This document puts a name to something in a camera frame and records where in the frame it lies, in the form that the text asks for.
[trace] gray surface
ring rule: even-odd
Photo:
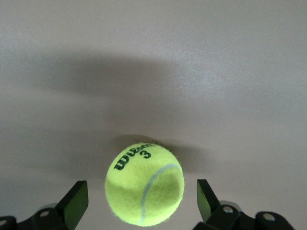
[[[201,221],[196,180],[248,215],[305,229],[306,1],[0,1],[0,215],[23,220],[89,184],[77,229],[139,229],[103,190],[127,145],[158,141]]]

